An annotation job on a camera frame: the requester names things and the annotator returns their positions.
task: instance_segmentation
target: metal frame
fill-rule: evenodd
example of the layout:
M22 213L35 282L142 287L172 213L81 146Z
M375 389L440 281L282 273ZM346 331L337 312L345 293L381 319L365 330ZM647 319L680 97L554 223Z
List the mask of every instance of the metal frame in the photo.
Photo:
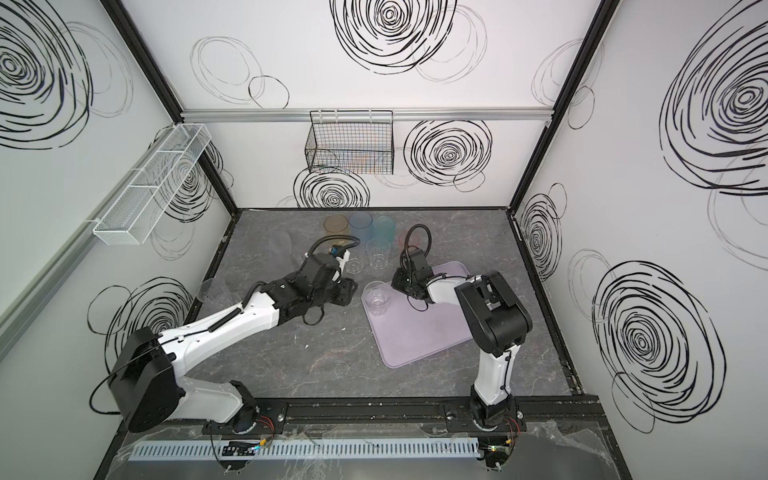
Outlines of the metal frame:
M518 421L526 430L526 422L596 422L605 440L607 450L623 480L632 476L624 461L619 445L597 396L549 396L516 397ZM480 432L462 416L462 406L469 404L469 397L411 397L411 398L325 398L325 399L257 399L257 404L275 422L276 433L298 430L310 438L322 438L337 425L365 423L393 424L414 423L429 428L429 433L455 434L465 432L480 438L489 445L501 445L506 439L506 430ZM259 439L265 433L260 430L245 435L233 435L224 430L212 429L207 422L173 421L164 422L155 429L168 426L200 426L204 435L221 435L223 440ZM118 453L127 436L127 427L121 423L110 443L94 480L107 478L113 457Z
M518 184L515 195L512 197L512 202L509 204L513 216L522 204L523 198L528 192L531 183L533 183L536 172L547 154L549 145L552 143L552 140L560 127L560 123L563 121L563 118L565 118L565 114L568 112L568 107L571 105L576 90L578 90L579 82L587 71L590 62L592 61L592 56L598 49L598 45L600 45L600 42L603 39L603 34L608 28L608 24L611 23L611 19L620 3L621 0L601 0L600 5L598 6L598 11L592 18L592 23L589 25L589 29L584 37L584 41L581 43L581 47L571 66L571 70L565 78L558 99L554 103L554 113L552 115L551 123L544 127L544 130L541 132L541 136L536 142L536 147L533 150L533 155L531 155L531 159L525 167L522 179Z
M104 198L96 209L91 212L91 219L102 218L112 204L117 201L123 190L134 177L133 170L144 165L154 152L160 148L172 130L165 131L144 152L139 161L114 186L109 195ZM48 305L61 285L74 272L74 269L85 258L91 248L100 240L93 233L91 221L80 224L77 230L67 239L65 244L56 252L53 258L43 267L40 273L32 279L16 300L0 315L0 362L11 351L13 346L27 331L27 328Z
M136 62L139 64L141 71L146 75L149 84L154 89L157 98L160 99L160 102L165 107L168 115L170 115L171 120L173 120L173 122L184 121L181 115L181 112L183 111L181 104L170 89L170 85L165 80L165 77L157 66L157 63L154 61L154 58L152 58L152 54L149 52L147 44L145 44L144 40L141 38L141 34L136 28L131 16L123 6L123 2L121 2L121 0L101 0L101 4L112 19L115 28L120 32L120 36L123 38L123 41L125 41L128 49L131 50L131 54L133 54ZM205 173L210 184L214 187L214 190L221 199L221 203L226 207L227 212L229 212L230 216L236 215L237 205L235 204L235 200L227 189L227 185L221 180L214 164L210 161L208 153L204 151L197 163Z
M576 367L573 360L571 360L571 354L568 353L568 348L565 345L563 334L560 332L560 326L558 321L554 318L554 311L549 304L549 298L547 297L546 290L544 290L544 284L541 283L541 279L536 273L536 266L531 258L531 253L528 251L528 245L523 241L520 234L520 226L517 219L515 219L509 210L507 210L507 219L509 220L509 226L512 228L512 235L515 237L515 242L520 250L520 255L523 257L523 263L525 269L528 271L528 279L531 281L533 291L536 294L536 300L541 307L541 314L544 315L544 322L547 324L549 330L549 336L552 338L554 349L558 353L560 358L560 364L563 367L563 373L565 374L565 380L568 382L568 388L571 389L573 395L584 394L584 387L581 386L581 380L579 380L576 373Z
M317 108L228 108L185 110L181 116L191 123L299 121L308 123L310 112ZM394 112L393 121L425 120L543 120L549 121L554 111L550 107L487 107L487 108L336 108L340 121L369 121L378 119L376 110Z
M147 75L147 79L157 92L161 102L165 105L169 115L174 121L197 121L197 122L227 122L227 121L303 121L308 122L309 109L286 109L286 110L192 110L183 111L174 97L170 87L163 78L160 69L152 59L146 44L141 40L134 23L130 19L129 14L121 4L120 0L101 0L102 5L107 10L108 14L115 23L118 31L123 36L126 44L137 59L138 64L141 66L144 73ZM519 229L516 228L516 222L514 220L515 211L520 206L522 198L525 195L526 190L530 187L536 170L538 169L541 161L546 154L549 145L554 138L554 134L557 131L563 117L567 111L573 95L578 88L578 82L581 76L585 72L595 49L600 43L603 33L607 28L608 22L611 20L616 7L619 4L619 0L602 0L597 13L590 25L588 33L584 42L576 57L571 70L568 73L564 87L558 96L558 100L554 105L554 110L550 108L451 108L451 109L425 109L425 108L401 108L395 109L395 120L397 121L420 121L420 120L435 120L435 119L452 119L452 120L513 120L513 119L525 119L525 120L544 120L551 121L550 124L545 126L539 137L538 143L534 150L531 160L528 162L528 166L525 169L521 183L518 185L515 195L512 198L512 202L507 208L508 219L510 222L510 228L513 230L515 240L521 249L521 254L524 257L524 263L528 274L531 277L531 283L534 286L536 297L541 305L542 312L545 315L545 322L549 328L553 343L558 351L558 355L561 358L563 367L566 373L566 378L569 379L569 385L571 390L575 393L572 396L542 396L542 397L517 397L519 412L522 414L522 419L527 421L541 421L547 419L560 419L560 420L593 420L598 422L603 430L604 437L608 443L608 448L614 458L614 462L619 470L622 478L631 478L630 472L627 470L627 466L624 463L621 450L618 444L615 442L615 437L611 431L611 427L605 418L603 409L600 405L600 401L595 396L585 395L581 384L578 381L578 377L573 369L571 357L568 354L568 350L565 348L565 344L562 340L560 330L557 322L552 314L551 306L549 305L546 297L546 293L535 273L535 269L531 262L530 255L528 254L527 247L522 241ZM211 278L220 264L221 257L223 256L231 233L240 218L240 212L232 200L229 192L223 185L223 182L218 177L210 159L206 156L201 159L201 166L203 166L206 175L211 183L216 188L217 193L224 202L227 210L232 215L233 219L230 222L227 232L222 240L222 243L214 256L214 260L211 263L208 271L206 272L206 278ZM440 210L448 209L447 207L437 208L414 208L414 210ZM263 209L263 210L298 210L298 209ZM194 319L195 313L190 311L187 316L187 321ZM286 425L321 425L323 423L329 424L344 424L354 422L382 422L382 421L405 421L424 423L425 420L434 421L438 425L444 425L446 432L460 432L471 430L476 433L475 429L470 426L468 422L461 422L464 418L461 415L454 415L456 412L456 406L461 409L461 405L467 404L468 397L453 397L453 398L358 398L358 399L261 399L263 405L267 408L285 409L284 421L279 422L280 428L285 428ZM118 431L110 444L104 461L101 463L101 467L98 469L95 478L105 478L109 465L114 455L120 448L127 433L126 426L121 424Z

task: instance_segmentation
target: blue cup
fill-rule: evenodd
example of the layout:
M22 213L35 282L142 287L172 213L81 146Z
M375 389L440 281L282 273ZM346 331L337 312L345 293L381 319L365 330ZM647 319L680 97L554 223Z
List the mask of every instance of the blue cup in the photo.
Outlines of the blue cup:
M373 219L373 237L383 238L389 243L395 241L395 221L389 215L379 215Z
M373 217L368 212L355 212L349 216L349 232L360 239L360 245L365 245L373 238Z

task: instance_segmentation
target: lavender tray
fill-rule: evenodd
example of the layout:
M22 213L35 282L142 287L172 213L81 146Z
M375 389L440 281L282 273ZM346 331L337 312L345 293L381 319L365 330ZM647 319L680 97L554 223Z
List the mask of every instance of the lavender tray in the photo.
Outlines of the lavender tray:
M447 262L432 268L434 273L468 276L461 262ZM389 292L389 308L382 315L371 314L366 308L376 345L384 365L390 369L423 359L472 338L462 308L447 303L431 303L425 312L408 304L408 297L388 283L378 288ZM417 309L424 309L422 300L411 299Z

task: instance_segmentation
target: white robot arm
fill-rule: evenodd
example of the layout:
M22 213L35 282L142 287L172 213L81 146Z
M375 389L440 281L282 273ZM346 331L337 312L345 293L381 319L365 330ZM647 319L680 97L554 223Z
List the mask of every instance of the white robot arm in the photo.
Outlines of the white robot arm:
M330 253L314 253L321 243L341 239L353 243L335 245ZM343 267L349 258L347 250L358 243L348 236L321 238L299 270L280 280L255 284L242 303L159 336L148 328L132 333L108 382L128 429L143 432L167 419L204 419L228 425L237 433L249 432L259 409L242 383L206 382L186 374L247 336L304 317L313 306L321 309L322 319L325 303L348 305L357 284L343 276ZM396 274L393 287L397 281ZM429 269L422 285L428 301L461 306L483 351L472 387L472 411L478 426L495 427L510 409L512 363L531 329L530 317L498 272L456 279L434 276Z
M417 228L427 233L424 251L409 245ZM435 275L426 261L432 247L427 226L411 227L404 244L392 288L428 303L460 305L472 338L481 349L470 407L479 427L493 429L507 411L515 410L509 389L512 365L533 327L531 316L499 272L469 278Z

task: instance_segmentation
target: wire mesh basket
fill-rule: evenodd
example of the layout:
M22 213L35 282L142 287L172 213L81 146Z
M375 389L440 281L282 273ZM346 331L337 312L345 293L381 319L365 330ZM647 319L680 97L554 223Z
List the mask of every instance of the wire mesh basket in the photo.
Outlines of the wire mesh basket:
M203 124L179 124L94 227L107 245L141 245L210 143Z
M304 155L310 172L338 167L356 174L391 175L395 167L392 111L311 111Z

